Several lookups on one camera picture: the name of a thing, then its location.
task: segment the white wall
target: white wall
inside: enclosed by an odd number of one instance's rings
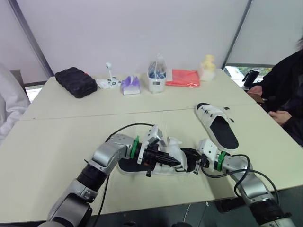
[[[303,0],[254,0],[227,63],[275,65],[297,51]]]
[[[9,70],[21,69],[25,83],[46,80],[46,75],[6,0],[0,0],[0,62]]]
[[[247,1],[18,1],[54,72],[145,72],[160,52],[168,67],[196,69],[204,55],[221,67]]]

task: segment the white table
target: white table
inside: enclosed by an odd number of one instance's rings
[[[200,87],[165,87],[165,90],[158,94],[152,94],[146,89],[145,75],[141,76],[142,93],[140,95],[124,96],[119,88],[98,89],[82,99],[74,98],[52,77],[21,119],[53,119],[182,110],[192,109],[200,102],[216,106],[254,103],[222,70],[216,70],[216,77],[213,81],[201,81]]]
[[[230,105],[231,125],[239,141],[237,153],[249,155],[254,169],[278,189],[303,184],[303,151],[257,104]],[[206,131],[193,109],[19,121],[0,147],[0,223],[44,220],[53,203],[78,176],[106,137],[134,122],[156,123],[164,135],[195,148]],[[147,126],[125,129],[144,135]],[[231,178],[126,176],[114,169],[102,213],[210,201],[234,196]],[[102,199],[92,204],[96,214]]]

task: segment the clear plastic bag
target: clear plastic bag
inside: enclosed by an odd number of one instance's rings
[[[172,70],[172,81],[166,86],[199,87],[200,78],[196,70]]]
[[[166,63],[161,54],[157,54],[156,60],[148,67],[148,88],[152,93],[164,90],[166,81]]]

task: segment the black jacket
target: black jacket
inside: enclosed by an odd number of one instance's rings
[[[302,50],[280,61],[274,66],[260,83],[263,88],[262,97],[266,102],[267,111],[276,111],[298,91],[299,76],[303,73]],[[299,106],[287,110],[291,118],[283,126],[285,131],[301,146],[303,146],[303,100]]]

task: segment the black case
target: black case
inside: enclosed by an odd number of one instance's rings
[[[96,81],[76,67],[57,72],[55,77],[76,98],[83,98],[97,90]]]

